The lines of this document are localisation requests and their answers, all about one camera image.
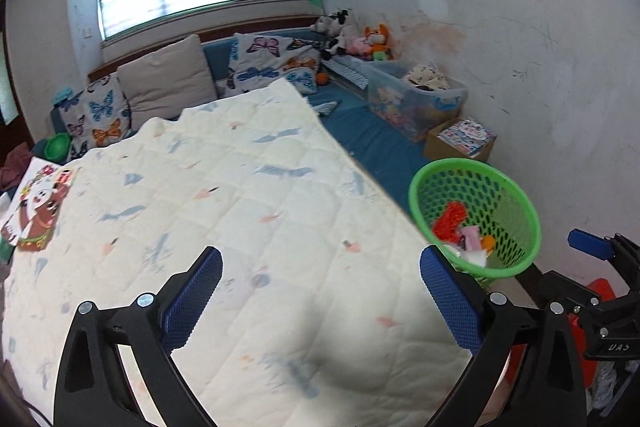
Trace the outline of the white paper cup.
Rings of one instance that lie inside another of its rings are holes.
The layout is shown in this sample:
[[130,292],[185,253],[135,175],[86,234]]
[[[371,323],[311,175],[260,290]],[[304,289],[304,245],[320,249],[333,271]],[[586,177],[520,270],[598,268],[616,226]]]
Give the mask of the white paper cup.
[[480,268],[485,268],[487,265],[488,252],[485,251],[485,249],[481,249],[480,251],[465,251],[457,245],[448,243],[444,245],[444,248],[447,253],[452,254],[458,260],[463,260]]

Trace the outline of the pink snack packet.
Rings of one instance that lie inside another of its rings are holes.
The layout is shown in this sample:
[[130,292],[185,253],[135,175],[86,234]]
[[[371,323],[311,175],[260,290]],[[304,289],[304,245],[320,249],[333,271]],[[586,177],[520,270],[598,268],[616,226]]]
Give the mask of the pink snack packet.
[[464,251],[481,251],[482,234],[480,234],[480,228],[477,225],[469,225],[460,230],[461,246]]

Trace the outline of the red spiky ball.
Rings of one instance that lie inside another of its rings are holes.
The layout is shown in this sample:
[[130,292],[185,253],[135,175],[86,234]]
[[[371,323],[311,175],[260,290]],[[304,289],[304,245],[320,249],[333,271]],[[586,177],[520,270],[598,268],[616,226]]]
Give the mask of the red spiky ball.
[[465,205],[462,202],[448,202],[444,211],[435,220],[432,232],[442,242],[459,244],[461,241],[461,229],[468,217]]

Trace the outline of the green plastic waste basket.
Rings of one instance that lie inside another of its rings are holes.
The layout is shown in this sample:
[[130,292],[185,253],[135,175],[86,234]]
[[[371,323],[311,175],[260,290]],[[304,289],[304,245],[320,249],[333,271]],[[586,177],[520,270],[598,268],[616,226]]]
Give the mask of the green plastic waste basket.
[[[435,220],[448,202],[462,202],[468,217],[462,228],[477,225],[482,237],[492,235],[496,247],[485,268],[458,260],[445,251],[432,232]],[[538,213],[521,187],[484,162],[446,158],[429,162],[409,185],[411,216],[427,240],[439,247],[457,270],[486,287],[515,277],[536,260],[541,244]]]

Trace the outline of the cartoon bear paper cutout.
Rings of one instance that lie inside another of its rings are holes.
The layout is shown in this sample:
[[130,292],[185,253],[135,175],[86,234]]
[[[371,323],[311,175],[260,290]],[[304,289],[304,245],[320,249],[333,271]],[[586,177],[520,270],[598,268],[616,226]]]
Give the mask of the cartoon bear paper cutout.
[[33,157],[1,220],[1,245],[43,251],[75,176],[73,168]]

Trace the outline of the cardboard box with stickers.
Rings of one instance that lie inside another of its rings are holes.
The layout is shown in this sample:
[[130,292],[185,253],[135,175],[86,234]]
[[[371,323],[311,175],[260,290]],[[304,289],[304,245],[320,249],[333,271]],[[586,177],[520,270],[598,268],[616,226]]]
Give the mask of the cardboard box with stickers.
[[429,160],[466,158],[487,162],[495,132],[469,117],[457,117],[427,132],[423,155]]

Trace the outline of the white quilted table cover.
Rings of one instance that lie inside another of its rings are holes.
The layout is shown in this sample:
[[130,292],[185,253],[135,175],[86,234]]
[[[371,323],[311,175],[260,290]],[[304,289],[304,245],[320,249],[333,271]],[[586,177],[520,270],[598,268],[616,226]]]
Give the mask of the white quilted table cover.
[[43,413],[79,303],[129,305],[207,246],[224,272],[174,359],[221,426],[422,426],[468,363],[421,280],[424,237],[284,80],[74,169],[50,244],[6,281],[4,355]]

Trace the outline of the green bowl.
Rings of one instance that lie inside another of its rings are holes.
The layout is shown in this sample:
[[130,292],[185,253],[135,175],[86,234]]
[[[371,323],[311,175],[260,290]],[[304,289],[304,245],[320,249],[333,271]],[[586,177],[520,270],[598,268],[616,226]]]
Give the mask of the green bowl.
[[47,161],[55,162],[55,164],[62,165],[66,161],[68,152],[70,151],[70,136],[67,133],[61,132],[51,136],[47,139],[47,143],[44,146],[43,156]]

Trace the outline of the left butterfly pillow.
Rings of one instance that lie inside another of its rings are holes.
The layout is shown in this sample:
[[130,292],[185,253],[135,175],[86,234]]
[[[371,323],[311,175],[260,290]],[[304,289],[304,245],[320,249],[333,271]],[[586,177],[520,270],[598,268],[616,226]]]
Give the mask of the left butterfly pillow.
[[67,159],[81,158],[96,147],[126,139],[131,113],[116,72],[89,83],[58,104],[63,127],[70,136]]

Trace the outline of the butterfly pillow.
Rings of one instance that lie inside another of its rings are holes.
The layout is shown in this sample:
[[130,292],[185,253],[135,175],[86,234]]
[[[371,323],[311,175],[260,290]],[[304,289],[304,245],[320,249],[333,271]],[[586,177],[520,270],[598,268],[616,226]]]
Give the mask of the butterfly pillow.
[[58,104],[63,127],[70,136],[67,159],[81,158],[96,147],[126,139],[131,113],[116,72],[89,83]]
[[310,39],[259,34],[232,38],[227,77],[216,81],[219,98],[288,80],[302,95],[317,92],[322,43]]

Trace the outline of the blue sofa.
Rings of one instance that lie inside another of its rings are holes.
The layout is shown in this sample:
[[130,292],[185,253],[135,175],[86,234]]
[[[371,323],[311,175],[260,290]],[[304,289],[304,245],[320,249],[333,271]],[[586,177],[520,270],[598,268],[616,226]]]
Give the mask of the blue sofa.
[[[267,31],[267,35],[285,36],[320,42],[310,29],[291,28]],[[226,80],[233,38],[203,43],[203,51],[213,80]],[[312,106],[340,102],[329,116],[321,117],[330,135],[384,188],[386,193],[410,215],[409,185],[413,176],[428,163],[423,145],[407,140],[369,109],[364,94],[347,87],[342,80],[331,80],[326,87],[309,95]]]

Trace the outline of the orange fox plush toy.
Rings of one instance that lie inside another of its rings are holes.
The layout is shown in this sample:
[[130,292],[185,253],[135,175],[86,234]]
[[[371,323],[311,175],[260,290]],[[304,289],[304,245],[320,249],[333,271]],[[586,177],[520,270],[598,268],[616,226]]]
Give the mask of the orange fox plush toy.
[[368,47],[364,56],[368,61],[385,62],[393,58],[390,48],[390,30],[385,24],[380,23],[376,27],[364,28],[364,40]]

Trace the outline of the grey cushion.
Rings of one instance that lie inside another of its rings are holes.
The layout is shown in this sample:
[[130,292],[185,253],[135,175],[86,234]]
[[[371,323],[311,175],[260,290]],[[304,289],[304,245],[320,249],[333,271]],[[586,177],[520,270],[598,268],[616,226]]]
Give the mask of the grey cushion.
[[119,66],[117,77],[134,131],[151,118],[174,118],[185,108],[218,98],[198,35]]

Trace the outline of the cow plush toy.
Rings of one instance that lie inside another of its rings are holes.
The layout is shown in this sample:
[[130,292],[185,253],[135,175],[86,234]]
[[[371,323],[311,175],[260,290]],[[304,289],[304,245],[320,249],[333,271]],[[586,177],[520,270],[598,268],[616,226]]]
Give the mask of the cow plush toy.
[[321,15],[309,29],[326,39],[321,50],[321,58],[325,61],[335,55],[345,55],[352,42],[359,37],[356,20],[348,9]]

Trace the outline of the right butterfly pillow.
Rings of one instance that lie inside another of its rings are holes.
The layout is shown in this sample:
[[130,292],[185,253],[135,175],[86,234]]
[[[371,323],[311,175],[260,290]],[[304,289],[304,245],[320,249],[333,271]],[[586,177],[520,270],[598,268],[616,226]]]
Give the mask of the right butterfly pillow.
[[216,81],[219,98],[288,80],[302,95],[317,92],[322,43],[310,39],[259,34],[232,38],[227,77]]

